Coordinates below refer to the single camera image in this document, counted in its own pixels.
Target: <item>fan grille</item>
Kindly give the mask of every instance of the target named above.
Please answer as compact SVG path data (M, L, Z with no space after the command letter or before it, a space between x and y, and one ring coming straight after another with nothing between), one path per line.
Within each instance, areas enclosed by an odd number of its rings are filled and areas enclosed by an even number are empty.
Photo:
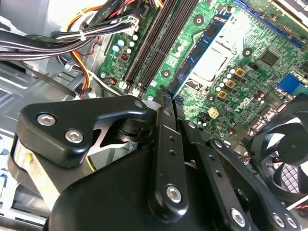
M282 163L274 164L274 168L278 169L281 164ZM284 184L285 188L288 189L290 192L299 193L296 167L285 164L282 170L282 183Z

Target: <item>blue dimm slot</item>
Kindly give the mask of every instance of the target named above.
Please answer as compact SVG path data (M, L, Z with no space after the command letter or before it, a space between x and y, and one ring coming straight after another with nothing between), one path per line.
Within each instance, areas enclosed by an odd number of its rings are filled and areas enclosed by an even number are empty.
M304 44L299 42L298 40L294 38L289 38L288 34L285 33L284 31L280 30L278 27L267 21L266 19L262 18L257 12L254 12L246 3L240 1L240 0L230 0L232 3L240 6L243 8L245 11L249 12L252 16L254 16L256 19L258 19L261 23L265 24L267 27L269 27L271 30L276 32L278 35L281 37L285 38L288 40L290 43L292 43L294 46L297 48L301 49L304 47Z

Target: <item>black ram slot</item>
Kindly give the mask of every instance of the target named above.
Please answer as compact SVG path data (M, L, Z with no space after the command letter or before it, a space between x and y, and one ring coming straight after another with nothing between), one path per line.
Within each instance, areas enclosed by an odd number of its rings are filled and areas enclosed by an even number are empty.
M177 15L173 18L164 38L157 48L155 55L152 57L150 63L148 64L147 70L143 75L144 78L140 81L140 89L143 91L143 93L147 90L150 83L154 79L157 71L171 50L180 32L186 25L198 2L199 0L181 1Z
M157 37L163 29L169 16L172 14L174 7L176 6L176 0L166 0L163 9L158 10L148 32L146 38L139 48L139 52L136 54L134 62L131 64L129 70L124 76L124 80L128 84L133 84L138 73L140 72L144 60L148 57L153 45L155 44Z

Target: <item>metal screw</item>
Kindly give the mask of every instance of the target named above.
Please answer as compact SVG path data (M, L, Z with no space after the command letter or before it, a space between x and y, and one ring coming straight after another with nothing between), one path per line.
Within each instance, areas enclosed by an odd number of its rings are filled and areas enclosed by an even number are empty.
M188 125L191 126L191 128L196 128L196 125L193 124L191 121L188 122Z
M168 111L168 110L164 110L164 113L167 115L167 116L171 116L171 113Z
M218 146L218 148L222 148L222 145L219 141L215 141L215 144Z
M231 209L231 216L239 226L244 227L246 225L244 217L235 208Z
M38 116L38 123L43 126L52 126L56 123L56 119L49 114L41 114Z
M167 187L167 196L170 198L171 201L174 203L180 203L182 200L182 195L177 187L175 186L168 186Z
M296 223L293 221L293 219L290 218L288 215L286 215L286 217L287 217L287 222L288 222L294 229L296 229L296 228L297 228L297 225L296 225Z
M65 133L65 138L72 143L80 143L83 141L83 135L80 131L69 130Z
M139 107L139 108L142 108L142 107L143 107L142 103L139 102L139 101L135 101L135 105L136 105L137 107Z
M283 220L276 214L276 213L274 213L274 220L277 222L277 224L280 226L280 227L282 227L282 228L284 228L284 222L283 222Z
M106 77L107 77L106 73L102 72L101 73L101 78L106 78Z

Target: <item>cooling fan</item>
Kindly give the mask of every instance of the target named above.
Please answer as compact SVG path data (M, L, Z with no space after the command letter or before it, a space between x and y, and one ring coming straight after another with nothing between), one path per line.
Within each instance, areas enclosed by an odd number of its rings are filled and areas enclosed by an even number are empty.
M282 202L293 204L308 193L308 96L299 94L249 142L253 165L271 192ZM295 178L286 180L291 169Z

